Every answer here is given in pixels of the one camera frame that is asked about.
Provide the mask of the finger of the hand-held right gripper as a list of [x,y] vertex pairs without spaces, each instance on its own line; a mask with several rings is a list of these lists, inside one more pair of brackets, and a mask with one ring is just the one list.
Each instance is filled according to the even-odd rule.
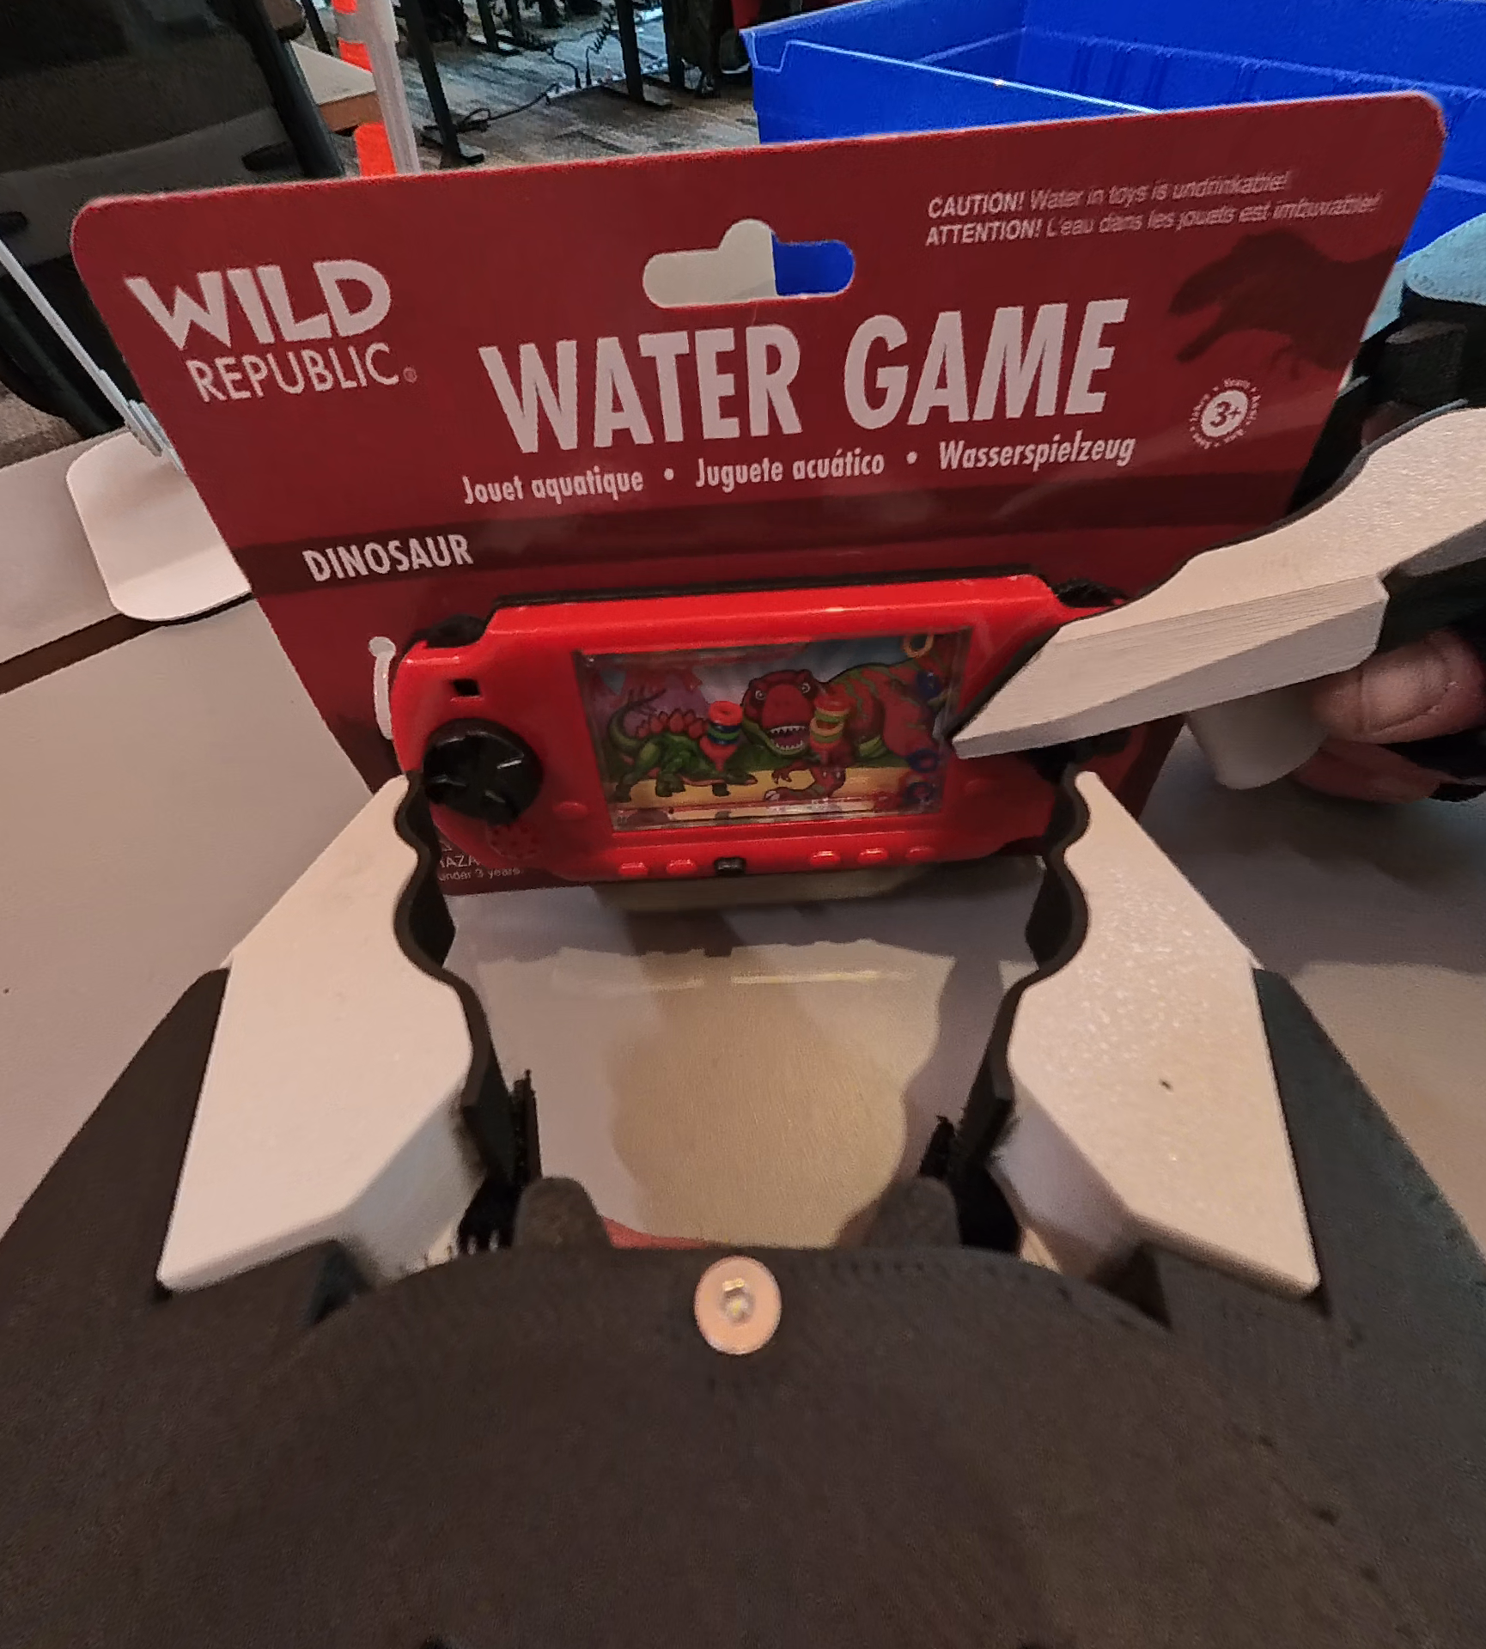
[[1321,744],[1306,686],[1486,613],[1486,407],[1364,447],[1308,507],[1210,548],[1033,650],[954,732],[961,758],[1079,746],[1182,717],[1229,789]]
[[1287,510],[1311,505],[1359,454],[1416,419],[1461,406],[1469,325],[1395,320],[1370,337],[1335,397]]

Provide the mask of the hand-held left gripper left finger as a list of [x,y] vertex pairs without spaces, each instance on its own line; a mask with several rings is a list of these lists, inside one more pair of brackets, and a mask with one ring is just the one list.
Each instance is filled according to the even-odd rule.
[[227,962],[157,1278],[183,1294],[332,1242],[370,1282],[512,1242],[528,1079],[445,971],[416,780],[389,782]]

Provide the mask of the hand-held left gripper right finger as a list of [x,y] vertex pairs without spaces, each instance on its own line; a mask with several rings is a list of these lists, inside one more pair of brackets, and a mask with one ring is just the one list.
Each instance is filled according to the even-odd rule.
[[925,1172],[959,1240],[1108,1282],[1145,1249],[1273,1295],[1320,1266],[1260,964],[1102,778],[1060,770],[1024,942]]

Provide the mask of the red handheld toy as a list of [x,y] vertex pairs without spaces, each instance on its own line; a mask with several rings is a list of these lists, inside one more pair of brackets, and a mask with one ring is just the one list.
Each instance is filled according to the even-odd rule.
[[73,254],[454,893],[1021,854],[954,737],[1291,510],[1425,93],[107,198]]

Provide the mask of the person's right hand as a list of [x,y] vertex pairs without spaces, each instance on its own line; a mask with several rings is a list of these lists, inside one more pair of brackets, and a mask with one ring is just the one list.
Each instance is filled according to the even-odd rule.
[[1449,775],[1423,768],[1397,746],[1486,725],[1486,672],[1452,631],[1309,684],[1321,746],[1292,773],[1311,794],[1368,806],[1428,801]]

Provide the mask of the blue plastic bin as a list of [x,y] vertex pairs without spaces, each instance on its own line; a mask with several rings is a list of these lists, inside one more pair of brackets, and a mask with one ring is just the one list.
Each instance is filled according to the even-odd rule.
[[1480,2],[870,2],[743,40],[765,143],[1416,90],[1447,138],[1406,251],[1486,213]]

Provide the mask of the orange traffic cone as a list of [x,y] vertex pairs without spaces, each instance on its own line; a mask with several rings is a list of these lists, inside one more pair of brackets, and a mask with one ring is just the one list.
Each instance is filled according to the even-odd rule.
[[330,2],[335,24],[337,52],[344,65],[361,72],[370,81],[370,112],[356,122],[354,141],[359,174],[385,177],[397,172],[394,151],[385,127],[377,62],[366,41],[365,19],[359,2]]

